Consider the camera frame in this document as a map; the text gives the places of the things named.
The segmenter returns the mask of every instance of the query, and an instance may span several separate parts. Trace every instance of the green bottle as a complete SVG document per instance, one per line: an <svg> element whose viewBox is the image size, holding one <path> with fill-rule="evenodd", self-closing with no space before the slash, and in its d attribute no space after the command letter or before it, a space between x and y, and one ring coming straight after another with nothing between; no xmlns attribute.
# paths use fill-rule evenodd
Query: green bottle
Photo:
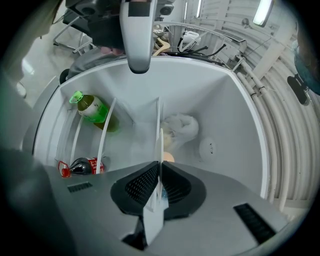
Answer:
<svg viewBox="0 0 320 256"><path fill-rule="evenodd" d="M77 103L78 112L85 119L94 123L101 130L104 129L106 118L110 107L101 102L101 100L93 95L84 95L77 90L69 100L70 103ZM108 124L107 132L115 132L118 130L119 120L112 114Z"/></svg>

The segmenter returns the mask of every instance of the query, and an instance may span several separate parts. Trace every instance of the bottle cap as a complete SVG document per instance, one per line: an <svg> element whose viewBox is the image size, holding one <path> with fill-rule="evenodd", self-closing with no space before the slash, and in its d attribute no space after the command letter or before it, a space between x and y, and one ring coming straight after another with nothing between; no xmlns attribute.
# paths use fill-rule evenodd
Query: bottle cap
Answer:
<svg viewBox="0 0 320 256"><path fill-rule="evenodd" d="M69 99L69 102L70 103L77 103L79 102L82 98L84 97L84 94L77 90L72 96L71 98Z"/></svg>
<svg viewBox="0 0 320 256"><path fill-rule="evenodd" d="M70 170L69 170L69 168L63 168L63 169L61 170L61 173L62 173L62 177L64 177L64 178L70 177Z"/></svg>

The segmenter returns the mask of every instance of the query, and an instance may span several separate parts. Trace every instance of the plastic bottle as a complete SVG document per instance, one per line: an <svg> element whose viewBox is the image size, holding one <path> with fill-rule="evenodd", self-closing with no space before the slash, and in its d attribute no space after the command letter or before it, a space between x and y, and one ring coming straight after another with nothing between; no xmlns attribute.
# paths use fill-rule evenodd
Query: plastic bottle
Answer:
<svg viewBox="0 0 320 256"><path fill-rule="evenodd" d="M103 104L97 96L84 95L81 91L77 90L69 102L77 103L80 115L94 123L101 130L104 129L110 107ZM112 114L106 130L107 132L115 132L118 130L118 127L119 120Z"/></svg>
<svg viewBox="0 0 320 256"><path fill-rule="evenodd" d="M60 169L60 164L65 165L66 168ZM59 162L58 169L61 172L62 177L67 178L71 175L89 175L96 174L97 172L97 158L81 157L75 160L70 167L62 161ZM100 173L104 173L105 167L103 163L100 163Z"/></svg>

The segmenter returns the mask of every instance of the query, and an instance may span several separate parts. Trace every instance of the black vent grille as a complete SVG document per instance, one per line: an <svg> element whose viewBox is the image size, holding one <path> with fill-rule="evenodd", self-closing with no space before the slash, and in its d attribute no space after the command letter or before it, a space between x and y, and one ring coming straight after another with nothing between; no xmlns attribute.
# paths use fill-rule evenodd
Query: black vent grille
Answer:
<svg viewBox="0 0 320 256"><path fill-rule="evenodd" d="M276 234L249 204L244 203L233 208L259 244Z"/></svg>
<svg viewBox="0 0 320 256"><path fill-rule="evenodd" d="M70 191L70 193L74 193L80 190L88 189L90 187L92 187L92 184L90 182L84 182L77 185L68 186L68 190Z"/></svg>
<svg viewBox="0 0 320 256"><path fill-rule="evenodd" d="M158 165L153 166L148 171L131 180L125 191L133 200L141 205L146 205L151 194L158 184Z"/></svg>
<svg viewBox="0 0 320 256"><path fill-rule="evenodd" d="M168 194L169 205L173 205L184 199L191 191L191 183L182 175L163 167L162 184Z"/></svg>

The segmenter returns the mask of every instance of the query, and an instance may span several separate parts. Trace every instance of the white plastic bag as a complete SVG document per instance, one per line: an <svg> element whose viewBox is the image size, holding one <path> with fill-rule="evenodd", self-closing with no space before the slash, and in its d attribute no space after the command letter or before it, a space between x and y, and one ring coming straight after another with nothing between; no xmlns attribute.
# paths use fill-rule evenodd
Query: white plastic bag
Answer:
<svg viewBox="0 0 320 256"><path fill-rule="evenodd" d="M184 143L192 141L199 132L198 121L186 114L174 114L168 116L161 123L163 129L163 149L173 152Z"/></svg>

